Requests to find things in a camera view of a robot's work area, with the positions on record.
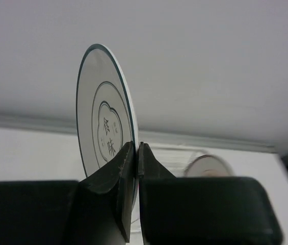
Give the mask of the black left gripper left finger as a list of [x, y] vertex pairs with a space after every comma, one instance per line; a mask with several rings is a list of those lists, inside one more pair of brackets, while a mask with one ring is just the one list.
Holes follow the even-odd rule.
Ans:
[[125, 244], [135, 189], [126, 143], [82, 181], [1, 181], [0, 244]]

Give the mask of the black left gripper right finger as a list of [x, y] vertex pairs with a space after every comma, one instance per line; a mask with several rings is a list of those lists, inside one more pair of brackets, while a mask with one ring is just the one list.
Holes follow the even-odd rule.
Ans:
[[282, 244], [264, 187], [251, 177], [176, 177], [150, 146], [138, 150], [144, 244]]

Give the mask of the white plate green rim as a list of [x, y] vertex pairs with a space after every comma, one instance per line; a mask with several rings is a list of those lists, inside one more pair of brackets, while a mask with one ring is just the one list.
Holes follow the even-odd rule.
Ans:
[[139, 131], [129, 87], [112, 51], [93, 44], [85, 52], [77, 77], [76, 128], [86, 176], [92, 175], [132, 141]]

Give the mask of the white plate brown rim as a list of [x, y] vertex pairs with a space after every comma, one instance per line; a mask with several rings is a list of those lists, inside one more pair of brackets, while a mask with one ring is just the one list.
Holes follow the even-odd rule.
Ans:
[[184, 170], [185, 177], [228, 177], [233, 176], [231, 166], [215, 155], [202, 155], [191, 161]]

